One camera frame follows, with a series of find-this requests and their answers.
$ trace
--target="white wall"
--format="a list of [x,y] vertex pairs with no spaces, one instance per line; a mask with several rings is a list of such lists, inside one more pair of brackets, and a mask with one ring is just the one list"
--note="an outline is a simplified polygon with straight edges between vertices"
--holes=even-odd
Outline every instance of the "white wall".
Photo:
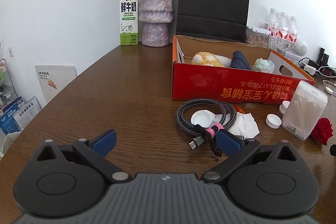
[[[8,60],[18,93],[25,100],[36,95],[44,106],[36,64],[75,65],[80,74],[118,46],[118,1],[0,0],[0,57]],[[271,7],[296,16],[309,57],[316,59],[324,47],[336,65],[335,0],[250,0],[248,23],[259,25]]]

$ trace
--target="wall socket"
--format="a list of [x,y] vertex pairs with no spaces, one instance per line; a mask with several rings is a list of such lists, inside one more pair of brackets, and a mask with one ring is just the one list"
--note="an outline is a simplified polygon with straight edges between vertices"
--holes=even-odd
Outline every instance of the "wall socket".
[[14,51],[12,47],[9,47],[8,51],[9,51],[9,56],[14,56]]

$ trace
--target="red cardboard box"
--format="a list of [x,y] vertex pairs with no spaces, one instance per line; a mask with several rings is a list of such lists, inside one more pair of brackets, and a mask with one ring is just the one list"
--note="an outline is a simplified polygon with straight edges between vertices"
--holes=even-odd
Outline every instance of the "red cardboard box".
[[[191,64],[199,52],[232,58],[234,51],[241,51],[251,66],[258,58],[271,60],[273,74]],[[174,36],[172,73],[172,99],[175,100],[212,98],[229,103],[255,101],[280,105],[283,100],[292,99],[301,80],[314,85],[310,75],[276,51],[183,35]]]

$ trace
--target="triangular hole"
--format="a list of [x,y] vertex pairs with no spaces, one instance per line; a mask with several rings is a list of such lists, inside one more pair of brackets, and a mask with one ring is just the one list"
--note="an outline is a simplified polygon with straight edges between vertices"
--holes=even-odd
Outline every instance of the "triangular hole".
[[37,158],[37,161],[53,160],[53,159],[56,159],[55,152],[51,148],[51,146],[48,145],[43,148],[41,154]]
[[296,157],[288,146],[284,146],[278,155],[278,159],[295,161]]

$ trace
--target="rolled plastic bag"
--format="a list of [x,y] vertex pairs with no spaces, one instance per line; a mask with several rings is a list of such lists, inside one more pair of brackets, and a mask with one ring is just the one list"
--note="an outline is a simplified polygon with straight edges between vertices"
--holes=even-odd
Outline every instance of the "rolled plastic bag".
[[254,62],[252,70],[259,72],[273,73],[274,63],[270,60],[264,60],[262,58],[259,58]]

